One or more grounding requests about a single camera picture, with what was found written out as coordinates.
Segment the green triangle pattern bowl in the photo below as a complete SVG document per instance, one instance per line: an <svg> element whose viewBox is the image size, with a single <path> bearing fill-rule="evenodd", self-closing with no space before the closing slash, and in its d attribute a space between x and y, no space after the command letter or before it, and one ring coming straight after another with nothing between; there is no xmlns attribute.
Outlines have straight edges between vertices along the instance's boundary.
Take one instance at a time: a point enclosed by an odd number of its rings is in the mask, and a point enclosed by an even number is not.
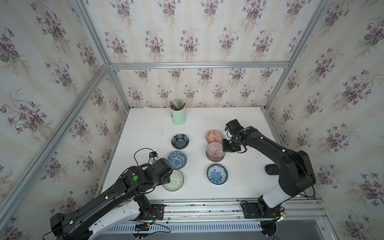
<svg viewBox="0 0 384 240"><path fill-rule="evenodd" d="M178 191L184 184L184 175L179 170L173 170L170 180L171 181L164 184L163 187L169 192Z"/></svg>

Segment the maroon striped bowl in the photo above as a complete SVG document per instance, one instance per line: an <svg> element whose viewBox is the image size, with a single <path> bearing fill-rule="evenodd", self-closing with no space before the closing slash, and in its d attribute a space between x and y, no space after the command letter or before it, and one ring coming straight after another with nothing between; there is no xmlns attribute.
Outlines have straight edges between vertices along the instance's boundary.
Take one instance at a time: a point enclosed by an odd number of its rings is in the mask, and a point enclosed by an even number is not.
<svg viewBox="0 0 384 240"><path fill-rule="evenodd" d="M220 143L210 143L206 148L206 155L213 158L222 158L225 157L225 152L223 151L222 144Z"/></svg>

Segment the dark navy patterned bowl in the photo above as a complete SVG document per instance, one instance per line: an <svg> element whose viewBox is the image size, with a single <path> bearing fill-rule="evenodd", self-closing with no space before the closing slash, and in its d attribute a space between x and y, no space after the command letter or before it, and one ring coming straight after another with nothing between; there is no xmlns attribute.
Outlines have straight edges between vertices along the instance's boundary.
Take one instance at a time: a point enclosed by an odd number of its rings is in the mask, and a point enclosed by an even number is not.
<svg viewBox="0 0 384 240"><path fill-rule="evenodd" d="M189 138L184 134L177 134L171 140L172 146L177 150L185 149L189 144Z"/></svg>

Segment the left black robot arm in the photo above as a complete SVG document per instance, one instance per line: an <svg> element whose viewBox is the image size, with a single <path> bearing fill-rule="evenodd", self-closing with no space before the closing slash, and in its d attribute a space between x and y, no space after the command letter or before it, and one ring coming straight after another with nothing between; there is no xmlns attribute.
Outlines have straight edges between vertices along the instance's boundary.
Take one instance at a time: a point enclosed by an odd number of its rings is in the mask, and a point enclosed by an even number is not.
<svg viewBox="0 0 384 240"><path fill-rule="evenodd" d="M111 187L69 214L50 219L58 240L93 240L125 221L143 220L152 206L145 193L171 181L173 167L161 158L154 164L129 167Z"/></svg>

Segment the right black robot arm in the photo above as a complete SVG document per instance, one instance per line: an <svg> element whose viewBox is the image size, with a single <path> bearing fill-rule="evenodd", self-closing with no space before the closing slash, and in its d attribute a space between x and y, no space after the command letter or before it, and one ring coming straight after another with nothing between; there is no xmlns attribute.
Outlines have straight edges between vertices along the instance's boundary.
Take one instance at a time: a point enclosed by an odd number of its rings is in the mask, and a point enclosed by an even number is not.
<svg viewBox="0 0 384 240"><path fill-rule="evenodd" d="M222 141L224 152L242 154L250 147L268 157L277 166L277 185L258 199L258 209L261 212L274 210L285 201L314 187L316 177L306 152L285 148L254 127L244 128L236 119L226 124L225 131L227 139Z"/></svg>

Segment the blue damask bowl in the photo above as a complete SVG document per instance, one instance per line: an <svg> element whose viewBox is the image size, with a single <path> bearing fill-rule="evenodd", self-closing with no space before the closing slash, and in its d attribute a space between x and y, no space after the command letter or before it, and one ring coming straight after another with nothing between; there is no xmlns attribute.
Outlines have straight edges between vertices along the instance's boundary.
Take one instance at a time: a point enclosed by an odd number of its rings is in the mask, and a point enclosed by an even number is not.
<svg viewBox="0 0 384 240"><path fill-rule="evenodd" d="M174 170L180 170L187 164L187 156L181 151L172 152L168 156L168 161L171 163Z"/></svg>

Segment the orange diamond pattern bowl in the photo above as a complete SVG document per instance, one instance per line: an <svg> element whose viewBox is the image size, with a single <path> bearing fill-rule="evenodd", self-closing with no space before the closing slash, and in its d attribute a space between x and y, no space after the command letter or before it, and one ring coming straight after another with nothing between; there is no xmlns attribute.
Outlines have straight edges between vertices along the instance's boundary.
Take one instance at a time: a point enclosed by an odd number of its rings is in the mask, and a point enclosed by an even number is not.
<svg viewBox="0 0 384 240"><path fill-rule="evenodd" d="M222 143L223 141L223 135L218 130L210 130L206 133L206 141L210 143Z"/></svg>

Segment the brown lattice bowl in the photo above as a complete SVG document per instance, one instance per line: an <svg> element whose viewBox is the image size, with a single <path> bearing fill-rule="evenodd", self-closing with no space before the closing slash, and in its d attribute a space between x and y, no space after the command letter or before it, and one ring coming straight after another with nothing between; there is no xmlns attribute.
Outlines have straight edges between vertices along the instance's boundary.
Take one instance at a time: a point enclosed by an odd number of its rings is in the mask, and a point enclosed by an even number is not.
<svg viewBox="0 0 384 240"><path fill-rule="evenodd" d="M213 158L211 156L207 156L207 158L211 161L211 162L214 162L214 163L217 163L217 162L220 162L224 159L224 157L222 158Z"/></svg>

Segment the blue floral bowl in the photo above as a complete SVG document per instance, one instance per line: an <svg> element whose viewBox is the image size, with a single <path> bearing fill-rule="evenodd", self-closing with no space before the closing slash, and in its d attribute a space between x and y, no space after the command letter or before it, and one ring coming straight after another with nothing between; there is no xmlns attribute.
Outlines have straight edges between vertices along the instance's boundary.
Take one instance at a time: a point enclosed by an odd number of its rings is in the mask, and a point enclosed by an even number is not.
<svg viewBox="0 0 384 240"><path fill-rule="evenodd" d="M207 177L212 184L222 185L228 180L228 171L223 165L212 164L207 169Z"/></svg>

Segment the mint green utensil cup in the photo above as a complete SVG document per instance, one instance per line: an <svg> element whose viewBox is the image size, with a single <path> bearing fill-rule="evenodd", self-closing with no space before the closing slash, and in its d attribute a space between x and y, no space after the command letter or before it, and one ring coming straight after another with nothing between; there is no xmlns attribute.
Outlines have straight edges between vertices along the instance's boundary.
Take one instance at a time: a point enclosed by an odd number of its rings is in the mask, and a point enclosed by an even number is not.
<svg viewBox="0 0 384 240"><path fill-rule="evenodd" d="M171 118L173 124L180 126L186 122L186 108L181 110L173 110L171 109Z"/></svg>

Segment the colourful sticks in cup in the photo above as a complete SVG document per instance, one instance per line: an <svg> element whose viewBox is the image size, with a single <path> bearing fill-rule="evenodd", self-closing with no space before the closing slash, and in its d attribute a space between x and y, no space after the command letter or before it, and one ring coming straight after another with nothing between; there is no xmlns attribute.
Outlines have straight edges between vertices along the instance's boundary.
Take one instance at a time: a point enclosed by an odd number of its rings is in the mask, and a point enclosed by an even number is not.
<svg viewBox="0 0 384 240"><path fill-rule="evenodd" d="M181 99L174 99L173 101L170 101L169 106L174 111L180 111L185 108L186 103Z"/></svg>

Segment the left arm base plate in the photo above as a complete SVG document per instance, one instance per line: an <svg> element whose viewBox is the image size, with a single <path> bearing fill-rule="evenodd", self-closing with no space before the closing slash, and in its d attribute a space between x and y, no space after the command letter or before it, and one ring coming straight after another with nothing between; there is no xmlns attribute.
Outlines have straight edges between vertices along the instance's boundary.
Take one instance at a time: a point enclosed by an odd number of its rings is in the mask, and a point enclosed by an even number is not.
<svg viewBox="0 0 384 240"><path fill-rule="evenodd" d="M151 210L148 215L144 218L144 221L158 221L164 219L164 204L154 204L151 206Z"/></svg>

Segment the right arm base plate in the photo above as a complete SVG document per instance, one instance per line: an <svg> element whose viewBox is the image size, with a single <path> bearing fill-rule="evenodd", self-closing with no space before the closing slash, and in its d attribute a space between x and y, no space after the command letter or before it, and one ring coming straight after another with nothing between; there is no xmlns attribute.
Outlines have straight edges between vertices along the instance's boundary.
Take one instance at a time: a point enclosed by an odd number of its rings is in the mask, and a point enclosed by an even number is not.
<svg viewBox="0 0 384 240"><path fill-rule="evenodd" d="M285 208L278 205L275 208L260 208L259 203L241 201L240 207L243 210L245 219L279 219L285 212Z"/></svg>

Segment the aluminium front rail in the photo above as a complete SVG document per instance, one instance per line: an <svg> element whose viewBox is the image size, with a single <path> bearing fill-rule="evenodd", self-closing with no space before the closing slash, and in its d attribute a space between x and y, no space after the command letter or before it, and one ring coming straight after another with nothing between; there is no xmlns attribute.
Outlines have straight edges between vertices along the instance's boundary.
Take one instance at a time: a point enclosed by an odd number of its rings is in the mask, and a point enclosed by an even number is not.
<svg viewBox="0 0 384 240"><path fill-rule="evenodd" d="M241 199L218 200L151 200L164 204L163 222L227 222L245 221ZM327 220L328 216L320 201L293 198L282 204L286 220Z"/></svg>

